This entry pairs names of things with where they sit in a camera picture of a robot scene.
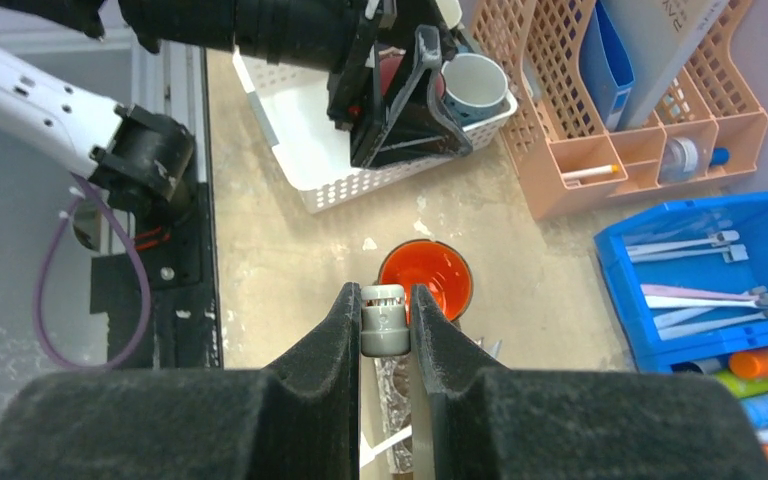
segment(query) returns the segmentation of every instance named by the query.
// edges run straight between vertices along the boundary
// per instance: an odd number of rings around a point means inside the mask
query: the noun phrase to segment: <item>white plastic basket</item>
[[[234,55],[234,68],[249,96],[284,176],[316,213],[385,185],[443,164],[452,158],[427,158],[382,170],[349,165],[349,133],[334,128],[326,108],[324,72]],[[475,150],[484,148],[517,109],[508,92],[503,112],[465,128]]]

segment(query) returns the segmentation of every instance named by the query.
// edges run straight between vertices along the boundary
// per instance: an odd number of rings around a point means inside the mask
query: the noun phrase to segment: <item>blue folder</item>
[[[634,71],[601,1],[596,2],[582,40],[579,69],[602,123],[614,131],[634,86]]]

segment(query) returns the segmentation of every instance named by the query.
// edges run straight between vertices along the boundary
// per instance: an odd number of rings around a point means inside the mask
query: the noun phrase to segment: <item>blue bottle cap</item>
[[[717,147],[714,149],[714,155],[711,157],[711,166],[725,165],[728,163],[729,158],[731,158],[731,154],[728,148]]]

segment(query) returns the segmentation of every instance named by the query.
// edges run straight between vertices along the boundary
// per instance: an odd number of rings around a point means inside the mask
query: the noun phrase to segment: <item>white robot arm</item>
[[[156,224],[189,212],[190,188],[181,179],[194,139],[183,125],[70,85],[1,49],[0,129],[109,190],[113,208]]]
[[[0,49],[0,129],[90,178],[93,149],[109,150],[123,119],[117,102],[65,83]]]

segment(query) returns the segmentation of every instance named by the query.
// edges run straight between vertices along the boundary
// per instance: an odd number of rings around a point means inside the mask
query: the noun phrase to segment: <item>green tube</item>
[[[768,378],[744,380],[728,370],[717,372],[714,377],[737,398],[752,397],[768,392]]]

